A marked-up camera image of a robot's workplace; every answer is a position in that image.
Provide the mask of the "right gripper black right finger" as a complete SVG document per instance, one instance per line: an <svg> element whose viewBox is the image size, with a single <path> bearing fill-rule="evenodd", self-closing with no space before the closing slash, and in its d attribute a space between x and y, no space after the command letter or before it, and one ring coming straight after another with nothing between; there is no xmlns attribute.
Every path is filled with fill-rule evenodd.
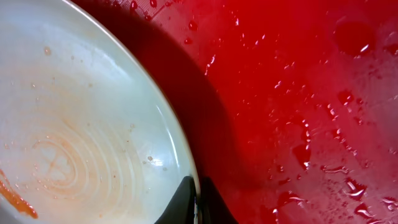
<svg viewBox="0 0 398 224"><path fill-rule="evenodd" d="M209 177L201 181L202 224L238 224Z"/></svg>

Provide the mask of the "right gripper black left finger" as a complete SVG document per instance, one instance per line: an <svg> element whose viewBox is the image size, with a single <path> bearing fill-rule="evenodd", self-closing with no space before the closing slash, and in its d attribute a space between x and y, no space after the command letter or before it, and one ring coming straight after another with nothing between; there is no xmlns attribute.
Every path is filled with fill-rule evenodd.
<svg viewBox="0 0 398 224"><path fill-rule="evenodd" d="M185 176L155 224L194 224L196 195L193 177Z"/></svg>

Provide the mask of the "white plate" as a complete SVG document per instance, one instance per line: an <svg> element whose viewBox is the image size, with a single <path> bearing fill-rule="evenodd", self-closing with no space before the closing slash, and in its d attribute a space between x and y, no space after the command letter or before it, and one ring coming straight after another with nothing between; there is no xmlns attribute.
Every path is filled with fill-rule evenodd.
<svg viewBox="0 0 398 224"><path fill-rule="evenodd" d="M1 222L155 223L200 193L169 102L71 1L1 2Z"/></svg>

